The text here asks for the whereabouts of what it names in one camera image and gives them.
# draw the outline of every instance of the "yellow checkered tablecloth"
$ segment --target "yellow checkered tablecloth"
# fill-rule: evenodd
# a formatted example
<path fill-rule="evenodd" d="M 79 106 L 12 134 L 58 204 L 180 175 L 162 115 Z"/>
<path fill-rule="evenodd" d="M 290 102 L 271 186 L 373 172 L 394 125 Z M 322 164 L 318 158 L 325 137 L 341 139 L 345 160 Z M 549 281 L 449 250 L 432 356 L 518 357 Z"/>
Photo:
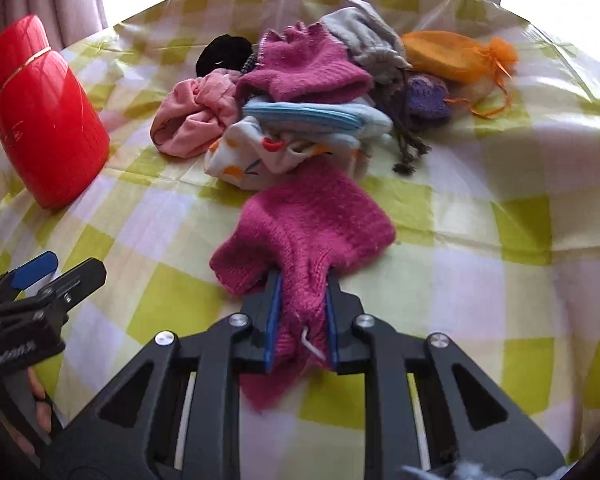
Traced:
<path fill-rule="evenodd" d="M 459 112 L 430 134 L 414 176 L 376 150 L 362 186 L 398 241 L 343 288 L 402 332 L 450 334 L 576 458 L 600 432 L 600 64 L 484 1 L 366 1 L 400 33 L 497 34 L 521 62 L 513 106 L 496 120 Z M 167 0 L 66 49 L 111 149 L 61 212 L 36 205 L 0 147 L 0 273 L 43 250 L 62 270 L 89 256 L 107 267 L 106 285 L 71 312 L 64 354 L 38 366 L 69 417 L 158 331 L 198 332 L 239 306 L 208 260 L 251 193 L 206 176 L 202 158 L 156 151 L 161 100 L 219 34 L 256 41 L 342 3 Z M 361 478 L 363 409 L 363 378 L 328 372 L 271 412 L 244 406 L 244 477 Z"/>

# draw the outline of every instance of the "gold string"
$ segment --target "gold string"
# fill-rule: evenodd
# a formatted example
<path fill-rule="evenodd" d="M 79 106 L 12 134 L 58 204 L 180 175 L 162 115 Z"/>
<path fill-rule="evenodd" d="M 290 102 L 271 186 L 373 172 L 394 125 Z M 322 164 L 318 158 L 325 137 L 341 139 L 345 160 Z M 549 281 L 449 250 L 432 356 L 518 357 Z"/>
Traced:
<path fill-rule="evenodd" d="M 8 85 L 8 83 L 14 78 L 16 77 L 20 72 L 22 72 L 27 66 L 29 66 L 32 62 L 34 62 L 35 60 L 37 60 L 40 56 L 42 56 L 43 54 L 46 54 L 47 52 L 49 52 L 51 50 L 50 46 L 47 46 L 45 48 L 43 48 L 42 50 L 40 50 L 39 52 L 36 52 L 33 56 L 31 56 L 29 59 L 27 59 L 23 64 L 21 64 L 19 67 L 17 67 L 17 69 L 15 70 L 15 72 L 13 72 L 13 74 L 11 74 L 7 80 L 2 84 L 2 86 L 0 87 L 0 92 L 2 92 L 5 88 L 5 86 Z"/>

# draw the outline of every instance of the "orange ribbon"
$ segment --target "orange ribbon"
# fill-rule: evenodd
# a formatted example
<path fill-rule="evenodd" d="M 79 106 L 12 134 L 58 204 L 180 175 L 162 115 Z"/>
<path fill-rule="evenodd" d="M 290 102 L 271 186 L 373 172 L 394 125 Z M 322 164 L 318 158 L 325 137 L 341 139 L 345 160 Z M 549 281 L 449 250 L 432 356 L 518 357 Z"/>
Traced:
<path fill-rule="evenodd" d="M 496 67 L 499 68 L 500 70 L 502 70 L 509 78 L 511 78 L 511 74 L 509 74 L 509 72 L 507 72 L 507 70 L 502 66 L 502 64 L 498 61 L 498 59 L 494 58 L 493 59 L 494 62 L 496 63 Z M 496 72 L 495 75 L 495 79 L 494 79 L 494 83 L 496 83 L 496 85 L 502 90 L 504 96 L 505 96 L 505 100 L 504 100 L 504 104 L 500 107 L 500 108 L 496 108 L 495 110 L 490 110 L 488 112 L 479 112 L 478 110 L 476 110 L 474 108 L 474 105 L 471 104 L 471 102 L 469 101 L 469 99 L 465 99 L 462 97 L 459 98 L 455 98 L 455 99 L 445 99 L 445 103 L 467 103 L 467 105 L 469 106 L 469 110 L 471 110 L 471 113 L 477 117 L 482 117 L 483 119 L 491 119 L 494 115 L 499 114 L 501 111 L 506 110 L 507 108 L 509 108 L 511 106 L 511 95 L 509 95 L 509 91 L 507 91 L 506 87 L 504 86 L 504 81 L 502 80 L 502 76 L 500 75 L 499 72 Z"/>

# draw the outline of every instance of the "orange organza bag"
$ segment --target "orange organza bag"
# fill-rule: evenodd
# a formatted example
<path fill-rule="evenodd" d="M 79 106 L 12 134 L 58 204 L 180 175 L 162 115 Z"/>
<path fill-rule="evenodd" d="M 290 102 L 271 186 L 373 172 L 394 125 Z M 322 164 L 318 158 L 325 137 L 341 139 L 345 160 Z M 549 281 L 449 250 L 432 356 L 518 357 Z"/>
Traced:
<path fill-rule="evenodd" d="M 417 30 L 402 37 L 407 60 L 414 70 L 428 72 L 451 81 L 472 84 L 481 78 L 492 80 L 504 92 L 505 103 L 486 113 L 477 112 L 468 99 L 447 99 L 449 103 L 465 102 L 471 112 L 480 117 L 491 117 L 511 104 L 502 75 L 518 62 L 518 53 L 512 44 L 502 38 L 493 38 L 483 45 L 478 41 L 454 32 L 443 30 Z"/>

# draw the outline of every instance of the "pink sock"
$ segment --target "pink sock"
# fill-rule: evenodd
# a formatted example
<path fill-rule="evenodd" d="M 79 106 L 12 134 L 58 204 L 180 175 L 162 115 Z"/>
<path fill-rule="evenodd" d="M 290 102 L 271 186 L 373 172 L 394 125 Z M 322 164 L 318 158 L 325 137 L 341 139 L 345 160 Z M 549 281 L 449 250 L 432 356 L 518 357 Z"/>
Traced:
<path fill-rule="evenodd" d="M 372 86 L 371 74 L 349 61 L 346 47 L 322 23 L 297 22 L 282 34 L 264 34 L 258 63 L 238 79 L 235 96 L 242 100 L 261 90 L 276 102 L 342 104 Z"/>
<path fill-rule="evenodd" d="M 241 379 L 256 409 L 275 403 L 309 363 L 320 362 L 301 342 L 326 354 L 324 293 L 330 267 L 353 272 L 395 239 L 386 214 L 325 157 L 302 163 L 284 184 L 254 195 L 233 235 L 209 265 L 232 294 L 247 293 L 271 266 L 282 270 L 282 312 L 276 360 L 266 376 Z"/>

